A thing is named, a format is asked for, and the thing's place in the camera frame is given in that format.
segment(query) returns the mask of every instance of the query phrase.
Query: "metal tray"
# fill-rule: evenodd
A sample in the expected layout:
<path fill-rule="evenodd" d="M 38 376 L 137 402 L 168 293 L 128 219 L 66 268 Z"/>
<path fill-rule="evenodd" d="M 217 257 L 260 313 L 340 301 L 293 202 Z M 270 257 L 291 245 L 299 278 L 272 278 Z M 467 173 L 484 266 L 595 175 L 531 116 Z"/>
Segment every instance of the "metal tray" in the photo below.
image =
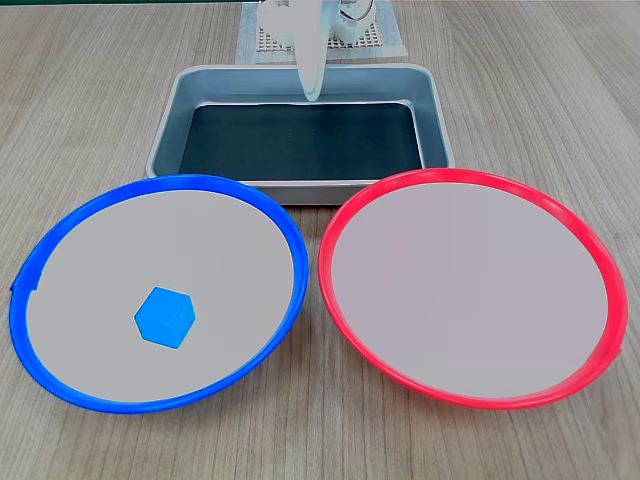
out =
<path fill-rule="evenodd" d="M 384 103 L 402 104 L 410 109 L 420 167 L 454 165 L 433 77 L 422 67 L 328 65 L 322 95 L 312 105 Z M 153 142 L 147 177 L 181 173 L 196 109 L 207 105 L 265 104 L 309 105 L 295 66 L 199 66 L 183 71 L 173 86 Z M 251 131 L 246 132 L 248 142 L 252 141 L 251 135 Z M 366 159 L 360 161 L 366 170 Z M 373 173 L 362 177 L 248 180 L 229 175 L 262 190 L 282 205 L 341 205 L 358 190 L 380 180 Z"/>

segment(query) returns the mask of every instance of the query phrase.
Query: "red rim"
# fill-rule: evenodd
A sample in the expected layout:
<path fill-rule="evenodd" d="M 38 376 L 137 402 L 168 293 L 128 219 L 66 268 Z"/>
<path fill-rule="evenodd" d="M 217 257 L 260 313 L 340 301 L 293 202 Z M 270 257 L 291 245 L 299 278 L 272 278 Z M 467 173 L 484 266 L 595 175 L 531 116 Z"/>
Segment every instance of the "red rim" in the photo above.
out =
<path fill-rule="evenodd" d="M 378 358 L 351 330 L 335 297 L 331 273 L 333 252 L 342 231 L 362 208 L 375 199 L 401 188 L 426 183 L 468 183 L 495 188 L 524 198 L 553 215 L 585 246 L 602 274 L 608 298 L 608 313 L 605 331 L 598 345 L 577 372 L 558 385 L 531 395 L 504 399 L 456 395 L 416 382 L 395 370 Z M 325 232 L 318 255 L 318 278 L 322 296 L 335 324 L 355 349 L 370 363 L 391 378 L 419 393 L 465 407 L 504 410 L 532 408 L 567 398 L 590 385 L 611 365 L 621 351 L 622 340 L 627 328 L 627 294 L 622 276 L 613 257 L 591 228 L 569 209 L 542 192 L 513 180 L 472 170 L 454 168 L 417 170 L 386 178 L 361 190 L 338 210 Z"/>

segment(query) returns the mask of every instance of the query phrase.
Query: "blue rim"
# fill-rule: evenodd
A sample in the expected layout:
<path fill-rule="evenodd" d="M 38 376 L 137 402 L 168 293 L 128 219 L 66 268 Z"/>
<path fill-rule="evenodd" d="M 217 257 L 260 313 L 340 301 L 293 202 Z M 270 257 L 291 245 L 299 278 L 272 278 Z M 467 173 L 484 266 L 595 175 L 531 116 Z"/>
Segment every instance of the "blue rim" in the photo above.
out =
<path fill-rule="evenodd" d="M 103 400 L 85 395 L 68 387 L 54 377 L 42 365 L 36 355 L 27 330 L 27 308 L 31 292 L 38 288 L 38 282 L 49 257 L 62 239 L 81 222 L 92 215 L 117 203 L 152 193 L 173 190 L 201 190 L 221 193 L 250 205 L 267 215 L 284 234 L 293 259 L 294 283 L 289 308 L 280 327 L 258 354 L 243 367 L 228 377 L 195 392 L 174 398 L 152 402 L 127 403 Z M 302 308 L 309 282 L 309 258 L 302 234 L 289 214 L 273 199 L 264 193 L 242 183 L 226 178 L 207 175 L 170 175 L 141 180 L 119 187 L 101 195 L 78 208 L 58 223 L 38 243 L 22 266 L 11 287 L 12 296 L 9 306 L 9 329 L 16 353 L 31 376 L 55 396 L 79 407 L 105 413 L 150 413 L 182 407 L 217 393 L 256 368 L 275 350 L 285 338 Z"/>

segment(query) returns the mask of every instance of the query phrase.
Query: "blue hexagon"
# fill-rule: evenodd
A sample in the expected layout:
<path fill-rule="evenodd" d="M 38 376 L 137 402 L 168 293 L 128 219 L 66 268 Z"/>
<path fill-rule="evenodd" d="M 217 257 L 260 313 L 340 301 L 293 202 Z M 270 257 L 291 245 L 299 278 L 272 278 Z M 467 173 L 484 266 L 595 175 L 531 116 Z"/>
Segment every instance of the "blue hexagon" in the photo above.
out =
<path fill-rule="evenodd" d="M 196 321 L 191 297 L 155 287 L 134 316 L 142 338 L 178 348 Z"/>

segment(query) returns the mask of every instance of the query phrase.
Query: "wood grain surface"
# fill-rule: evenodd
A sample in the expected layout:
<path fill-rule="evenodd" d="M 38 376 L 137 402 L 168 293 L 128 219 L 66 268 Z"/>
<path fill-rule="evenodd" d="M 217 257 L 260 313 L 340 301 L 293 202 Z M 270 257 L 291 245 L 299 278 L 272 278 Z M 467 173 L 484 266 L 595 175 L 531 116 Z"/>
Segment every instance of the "wood grain surface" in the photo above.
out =
<path fill-rule="evenodd" d="M 64 215 L 142 178 L 182 69 L 231 63 L 240 4 L 0 7 L 0 478 L 640 478 L 640 5 L 401 2 L 410 61 L 437 87 L 458 166 L 552 195 L 624 275 L 622 355 L 546 408 L 472 411 L 383 377 L 342 339 L 316 281 L 330 209 L 291 210 L 312 260 L 292 332 L 223 393 L 102 415 L 16 357 L 9 287 Z"/>

